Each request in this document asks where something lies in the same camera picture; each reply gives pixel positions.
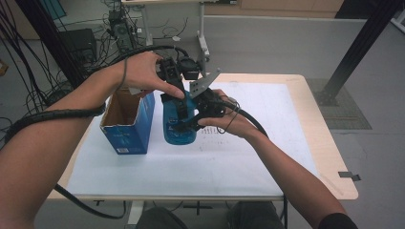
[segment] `black pole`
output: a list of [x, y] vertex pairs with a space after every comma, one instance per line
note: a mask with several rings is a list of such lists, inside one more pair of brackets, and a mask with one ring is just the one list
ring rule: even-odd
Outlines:
[[15, 0], [15, 2], [24, 12], [72, 87], [77, 88], [85, 77], [63, 44], [56, 25], [40, 0]]
[[354, 39], [348, 52], [322, 92], [315, 93], [319, 105], [336, 105], [336, 96], [378, 36], [387, 27], [402, 0], [380, 0], [376, 9]]

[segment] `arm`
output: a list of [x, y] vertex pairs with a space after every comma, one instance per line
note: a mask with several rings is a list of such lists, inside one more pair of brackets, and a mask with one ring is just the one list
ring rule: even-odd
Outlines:
[[[201, 119], [199, 124], [224, 129], [234, 116], [234, 113], [228, 113], [222, 118]], [[329, 214], [346, 214], [340, 202], [317, 177], [286, 155], [244, 117], [238, 114], [227, 131], [244, 138], [255, 149], [291, 204], [313, 228]]]
[[[124, 85], [161, 90], [183, 98], [182, 92], [161, 81], [155, 72], [160, 57], [144, 52], [128, 59]], [[93, 109], [117, 89], [124, 63], [92, 74], [48, 111]], [[21, 130], [0, 152], [0, 228], [33, 228], [40, 206], [60, 179], [91, 118], [40, 122]]]

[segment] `blue cardboard box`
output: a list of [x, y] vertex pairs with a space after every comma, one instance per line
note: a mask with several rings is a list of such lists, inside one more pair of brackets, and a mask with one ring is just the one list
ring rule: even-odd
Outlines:
[[100, 128], [119, 155], [144, 155], [148, 151], [155, 98], [115, 92], [101, 119]]

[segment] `blue plastic bottle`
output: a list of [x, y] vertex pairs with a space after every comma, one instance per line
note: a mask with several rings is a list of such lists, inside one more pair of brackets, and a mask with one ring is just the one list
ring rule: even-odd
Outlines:
[[187, 145], [196, 139], [197, 132], [194, 130], [187, 130], [185, 132], [177, 132], [173, 129], [173, 126], [184, 122], [194, 116], [195, 104], [189, 97], [189, 93], [185, 92], [187, 97], [187, 112], [188, 118], [179, 120], [176, 105], [173, 100], [169, 100], [163, 103], [163, 132], [164, 139], [172, 145]]

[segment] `shirt sleeve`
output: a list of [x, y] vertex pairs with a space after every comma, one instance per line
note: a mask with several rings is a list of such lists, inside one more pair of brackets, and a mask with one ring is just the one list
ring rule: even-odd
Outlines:
[[357, 229], [357, 226], [347, 215], [334, 213], [322, 219], [318, 229]]

